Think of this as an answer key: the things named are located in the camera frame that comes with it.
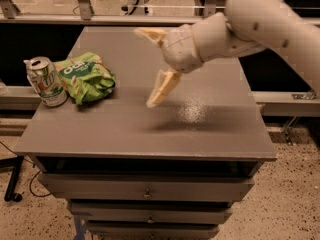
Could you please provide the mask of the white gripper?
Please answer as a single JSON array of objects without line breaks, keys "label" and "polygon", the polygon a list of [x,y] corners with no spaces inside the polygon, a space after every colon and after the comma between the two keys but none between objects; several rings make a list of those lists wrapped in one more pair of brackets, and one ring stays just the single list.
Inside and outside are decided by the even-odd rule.
[{"label": "white gripper", "polygon": [[179,84],[181,73],[190,73],[200,68],[203,61],[197,51],[190,25],[182,25],[168,33],[160,28],[138,27],[134,33],[159,47],[162,46],[164,60],[172,68],[167,71],[160,70],[157,74],[153,90],[146,102],[148,108],[153,108],[161,104]]}]

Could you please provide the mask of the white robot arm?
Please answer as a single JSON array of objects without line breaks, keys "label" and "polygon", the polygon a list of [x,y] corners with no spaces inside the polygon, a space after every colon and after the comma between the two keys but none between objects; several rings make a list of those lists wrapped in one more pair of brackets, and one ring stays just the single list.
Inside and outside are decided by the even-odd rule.
[{"label": "white robot arm", "polygon": [[280,56],[314,92],[320,91],[320,28],[283,0],[226,0],[222,13],[170,31],[140,27],[135,33],[157,45],[169,65],[161,70],[146,102],[163,102],[181,75],[207,61],[243,57],[268,48]]}]

